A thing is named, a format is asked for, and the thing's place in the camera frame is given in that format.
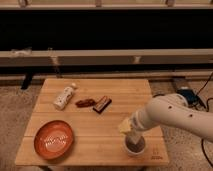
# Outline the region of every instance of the wooden table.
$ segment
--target wooden table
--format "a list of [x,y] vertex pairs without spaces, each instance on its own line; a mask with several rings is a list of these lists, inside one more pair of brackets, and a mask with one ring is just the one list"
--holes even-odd
[[[76,94],[65,110],[52,105],[57,95],[72,82],[78,86]],[[99,115],[92,108],[77,108],[75,102],[85,98],[109,96],[112,103]],[[28,123],[16,156],[16,165],[58,166],[151,166],[168,164],[168,155],[160,127],[143,135],[146,149],[138,157],[127,155],[117,126],[124,118],[143,107],[152,98],[147,80],[143,79],[47,79]],[[63,120],[75,133],[71,151],[59,159],[40,158],[33,146],[36,132],[45,123]]]

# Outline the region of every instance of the cable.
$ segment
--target cable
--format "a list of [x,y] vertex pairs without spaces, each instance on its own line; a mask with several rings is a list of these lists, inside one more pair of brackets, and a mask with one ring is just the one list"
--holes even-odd
[[207,101],[206,101],[206,112],[209,112],[209,102],[211,100],[213,100],[213,97],[208,98]]
[[206,154],[206,150],[204,148],[204,139],[201,139],[201,149],[202,149],[202,152],[206,158],[206,160],[208,161],[208,163],[210,164],[210,166],[213,168],[213,163],[211,162],[211,160],[209,159],[209,157],[207,156]]
[[197,92],[196,96],[198,96],[200,94],[200,92],[206,87],[206,85],[209,83],[209,81],[211,80],[213,76],[213,72],[211,73],[211,75],[209,76],[208,80],[206,81],[206,83],[203,85],[203,87],[201,87],[201,89]]
[[[208,98],[207,101],[206,101],[206,112],[209,112],[209,102],[213,100],[213,97],[211,98]],[[201,139],[201,149],[202,149],[202,152],[203,152],[203,155],[204,157],[206,158],[207,162],[209,163],[209,165],[213,168],[213,163],[211,162],[211,160],[209,159],[208,155],[206,154],[206,150],[204,148],[204,139]]]
[[[196,94],[196,97],[199,99],[199,102],[201,102],[202,106],[205,106],[205,104],[203,103],[203,101],[201,100],[201,98],[200,98],[198,95],[199,95],[200,92],[207,86],[207,84],[208,84],[209,81],[211,80],[212,76],[213,76],[213,72],[210,74],[208,80],[207,80],[206,83],[203,85],[203,87],[201,87],[200,90],[199,90],[199,91],[197,92],[197,94]],[[206,112],[209,112],[209,102],[210,102],[211,100],[213,100],[213,97],[208,98],[207,101],[206,101],[206,107],[205,107]],[[213,168],[213,163],[211,162],[211,160],[209,159],[208,155],[206,154],[206,150],[205,150],[205,148],[204,148],[204,141],[205,141],[204,139],[201,139],[201,149],[202,149],[203,155],[204,155],[204,157],[206,158],[207,162],[208,162],[209,165]]]

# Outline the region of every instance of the white cup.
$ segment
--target white cup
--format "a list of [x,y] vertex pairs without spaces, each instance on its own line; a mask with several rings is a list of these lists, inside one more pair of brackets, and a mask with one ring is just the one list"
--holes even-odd
[[141,136],[140,140],[137,144],[134,144],[131,142],[131,140],[128,138],[128,136],[125,136],[124,138],[124,147],[127,151],[127,154],[129,156],[138,156],[142,154],[145,150],[146,144],[145,139],[143,136]]

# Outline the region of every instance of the orange plate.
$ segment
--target orange plate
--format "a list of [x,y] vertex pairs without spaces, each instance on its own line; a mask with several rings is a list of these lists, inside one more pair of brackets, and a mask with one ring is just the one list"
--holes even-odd
[[64,121],[51,121],[39,129],[34,139],[34,148],[44,159],[63,155],[74,141],[72,128]]

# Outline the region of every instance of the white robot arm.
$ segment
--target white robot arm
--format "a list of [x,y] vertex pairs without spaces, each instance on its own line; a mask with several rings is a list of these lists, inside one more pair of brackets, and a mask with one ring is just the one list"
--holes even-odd
[[151,99],[144,108],[132,114],[129,123],[133,131],[145,131],[164,124],[213,142],[213,113],[188,108],[186,99],[179,94]]

